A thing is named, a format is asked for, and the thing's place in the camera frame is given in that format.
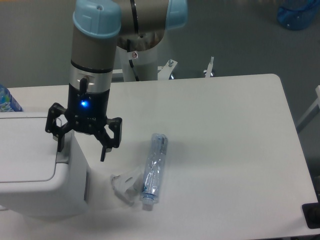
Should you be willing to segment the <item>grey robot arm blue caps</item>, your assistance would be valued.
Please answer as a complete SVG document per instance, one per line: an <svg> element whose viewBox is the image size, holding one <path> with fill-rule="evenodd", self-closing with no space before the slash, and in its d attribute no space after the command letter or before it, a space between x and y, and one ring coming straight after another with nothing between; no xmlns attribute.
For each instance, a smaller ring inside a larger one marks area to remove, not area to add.
<svg viewBox="0 0 320 240"><path fill-rule="evenodd" d="M93 135L102 145L101 160L122 139L120 117L108 118L107 106L120 37L183 27L185 0L78 0L72 15L73 37L67 107L54 103L45 131L65 146L65 135Z"/></svg>

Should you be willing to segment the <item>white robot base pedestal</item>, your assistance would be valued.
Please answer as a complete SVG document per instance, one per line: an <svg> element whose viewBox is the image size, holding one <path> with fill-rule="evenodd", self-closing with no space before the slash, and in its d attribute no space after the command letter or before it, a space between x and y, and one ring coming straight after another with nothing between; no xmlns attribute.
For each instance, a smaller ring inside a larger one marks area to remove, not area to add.
<svg viewBox="0 0 320 240"><path fill-rule="evenodd" d="M125 82L158 79L158 46L164 35L164 30L158 30L118 38L117 50Z"/></svg>

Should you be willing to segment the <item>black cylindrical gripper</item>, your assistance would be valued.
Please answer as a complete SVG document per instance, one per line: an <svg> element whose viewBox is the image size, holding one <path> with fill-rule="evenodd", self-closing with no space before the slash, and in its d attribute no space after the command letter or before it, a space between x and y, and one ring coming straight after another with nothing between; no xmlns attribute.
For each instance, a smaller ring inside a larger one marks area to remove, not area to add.
<svg viewBox="0 0 320 240"><path fill-rule="evenodd" d="M45 131L57 140L58 152L64 149L65 134L71 130L95 136L102 145L101 162L120 146L123 119L107 118L112 71L111 67L89 68L71 62L67 108L55 102L48 109L45 124ZM61 115L67 122L58 126Z"/></svg>

